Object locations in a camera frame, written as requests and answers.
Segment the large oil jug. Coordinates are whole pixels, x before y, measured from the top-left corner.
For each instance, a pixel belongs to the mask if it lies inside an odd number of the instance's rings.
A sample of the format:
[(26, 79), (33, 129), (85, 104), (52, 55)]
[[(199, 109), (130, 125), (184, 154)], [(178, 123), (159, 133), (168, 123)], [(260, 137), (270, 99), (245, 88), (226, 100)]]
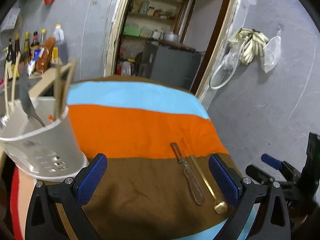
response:
[(62, 64), (66, 64), (68, 61), (67, 42), (65, 40), (61, 24), (56, 25), (53, 36), (55, 38), (55, 44), (52, 53), (53, 63), (58, 64), (61, 61)]

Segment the wooden handled peeler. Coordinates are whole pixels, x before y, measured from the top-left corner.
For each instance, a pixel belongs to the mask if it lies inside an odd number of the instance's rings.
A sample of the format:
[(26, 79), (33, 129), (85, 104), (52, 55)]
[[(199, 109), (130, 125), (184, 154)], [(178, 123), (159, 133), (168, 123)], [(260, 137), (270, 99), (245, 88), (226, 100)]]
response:
[(173, 153), (175, 154), (177, 161), (184, 166), (183, 174), (187, 180), (188, 190), (191, 198), (193, 199), (196, 205), (203, 205), (206, 200), (190, 165), (188, 164), (187, 160), (183, 156), (176, 142), (171, 142), (170, 147)]

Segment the white rubber gloves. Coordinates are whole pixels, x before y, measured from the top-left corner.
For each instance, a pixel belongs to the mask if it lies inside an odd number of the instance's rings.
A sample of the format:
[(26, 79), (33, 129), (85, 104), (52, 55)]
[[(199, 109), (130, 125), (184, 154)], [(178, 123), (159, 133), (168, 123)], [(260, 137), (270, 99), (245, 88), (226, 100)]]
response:
[(240, 44), (240, 61), (248, 65), (255, 56), (264, 57), (264, 47), (268, 44), (269, 38), (262, 32), (240, 28), (228, 39), (229, 45)]

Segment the metal pot on shelf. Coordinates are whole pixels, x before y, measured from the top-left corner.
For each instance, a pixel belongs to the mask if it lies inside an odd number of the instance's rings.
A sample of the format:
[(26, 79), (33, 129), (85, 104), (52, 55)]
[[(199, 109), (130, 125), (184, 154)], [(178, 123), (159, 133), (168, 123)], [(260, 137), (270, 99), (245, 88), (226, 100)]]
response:
[(163, 32), (162, 40), (172, 43), (177, 43), (179, 41), (179, 35), (173, 32)]

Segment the white utensil holder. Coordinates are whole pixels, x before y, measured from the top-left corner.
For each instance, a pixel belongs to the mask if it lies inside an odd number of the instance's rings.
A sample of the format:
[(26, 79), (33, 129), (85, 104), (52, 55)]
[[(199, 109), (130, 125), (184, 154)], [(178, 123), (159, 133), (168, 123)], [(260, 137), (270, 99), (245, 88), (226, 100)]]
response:
[(53, 97), (32, 98), (31, 101), (44, 123), (29, 118), (20, 100), (10, 102), (9, 121), (1, 128), (4, 152), (21, 171), (35, 179), (62, 182), (75, 177), (89, 162), (78, 145), (69, 108), (52, 121), (49, 117), (54, 113)]

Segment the dark soy sauce bottle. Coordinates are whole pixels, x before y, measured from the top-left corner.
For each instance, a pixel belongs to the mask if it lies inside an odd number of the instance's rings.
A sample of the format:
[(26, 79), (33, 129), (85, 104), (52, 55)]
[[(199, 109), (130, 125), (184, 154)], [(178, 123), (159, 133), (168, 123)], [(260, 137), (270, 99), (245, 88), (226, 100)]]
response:
[(6, 53), (6, 59), (5, 59), (5, 68), (6, 70), (6, 75), (8, 80), (12, 80), (13, 78), (13, 70), (12, 70), (12, 65), (16, 63), (16, 54), (13, 50), (12, 46), (12, 39), (9, 39), (9, 45), (7, 47), (7, 53)]

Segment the clear plastic bag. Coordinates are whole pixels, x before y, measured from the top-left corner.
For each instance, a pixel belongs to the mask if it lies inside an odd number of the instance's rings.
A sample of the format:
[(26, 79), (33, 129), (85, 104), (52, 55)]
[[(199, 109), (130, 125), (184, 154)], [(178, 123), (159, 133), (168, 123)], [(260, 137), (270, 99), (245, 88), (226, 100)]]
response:
[(278, 27), (277, 34), (264, 46), (264, 56), (260, 58), (261, 68), (265, 73), (276, 67), (281, 56), (281, 27)]

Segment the grey washing machine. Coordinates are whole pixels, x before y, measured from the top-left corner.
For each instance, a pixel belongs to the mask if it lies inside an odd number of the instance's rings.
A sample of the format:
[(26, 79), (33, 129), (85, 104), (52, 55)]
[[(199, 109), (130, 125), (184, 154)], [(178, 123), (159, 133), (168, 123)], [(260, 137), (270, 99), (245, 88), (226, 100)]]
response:
[(147, 41), (138, 75), (171, 87), (191, 89), (200, 66), (201, 54)]

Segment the striped towel cloth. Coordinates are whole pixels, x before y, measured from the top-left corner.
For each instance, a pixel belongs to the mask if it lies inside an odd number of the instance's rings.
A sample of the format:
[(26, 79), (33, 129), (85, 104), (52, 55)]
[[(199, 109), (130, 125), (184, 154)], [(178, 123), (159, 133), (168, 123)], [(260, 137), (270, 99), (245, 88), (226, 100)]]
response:
[[(193, 155), (217, 198), (222, 194), (208, 159), (231, 156), (206, 110), (186, 91), (140, 77), (110, 76), (75, 83), (67, 99), (80, 149), (88, 159), (107, 156), (108, 167), (83, 210), (102, 239), (213, 239), (230, 216), (214, 211), (214, 199), (193, 165)], [(176, 142), (205, 197), (196, 205)]]

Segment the steel spoon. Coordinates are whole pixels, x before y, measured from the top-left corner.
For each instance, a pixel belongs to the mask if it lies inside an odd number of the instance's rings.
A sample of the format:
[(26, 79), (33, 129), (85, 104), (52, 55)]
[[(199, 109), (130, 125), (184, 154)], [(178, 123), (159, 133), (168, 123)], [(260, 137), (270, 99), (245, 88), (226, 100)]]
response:
[(34, 118), (37, 120), (42, 127), (45, 126), (42, 119), (37, 115), (35, 108), (33, 106), (33, 103), (29, 96), (29, 87), (28, 87), (28, 76), (27, 75), (20, 75), (19, 77), (20, 85), (19, 85), (19, 91), (20, 91), (20, 101), (23, 108), (23, 111), (27, 115), (28, 120), (30, 118)]

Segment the green box on shelf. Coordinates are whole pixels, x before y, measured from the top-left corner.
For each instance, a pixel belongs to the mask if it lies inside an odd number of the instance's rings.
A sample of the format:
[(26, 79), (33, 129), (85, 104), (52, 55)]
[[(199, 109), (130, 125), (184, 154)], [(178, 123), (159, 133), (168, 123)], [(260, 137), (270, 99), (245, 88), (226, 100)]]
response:
[(123, 34), (124, 35), (128, 35), (128, 36), (133, 36), (133, 37), (139, 37), (140, 36), (140, 32), (141, 32), (140, 28), (126, 25), (124, 27)]

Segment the gold spoon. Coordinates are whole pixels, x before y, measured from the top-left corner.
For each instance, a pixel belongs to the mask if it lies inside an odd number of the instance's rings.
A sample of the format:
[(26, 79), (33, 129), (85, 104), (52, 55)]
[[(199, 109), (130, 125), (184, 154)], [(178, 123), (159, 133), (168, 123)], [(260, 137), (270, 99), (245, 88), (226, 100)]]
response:
[(210, 192), (210, 194), (212, 195), (212, 197), (214, 199), (214, 210), (215, 210), (215, 212), (218, 213), (218, 214), (226, 213), (227, 210), (228, 210), (228, 204), (223, 200), (218, 200), (217, 199), (217, 197), (216, 197), (212, 187), (210, 186), (206, 176), (204, 175), (203, 171), (201, 170), (199, 164), (197, 163), (196, 158), (193, 155), (191, 155), (190, 159), (193, 162), (193, 165), (197, 169), (197, 171), (198, 171), (199, 175), (201, 176), (203, 182), (205, 183), (208, 191)]

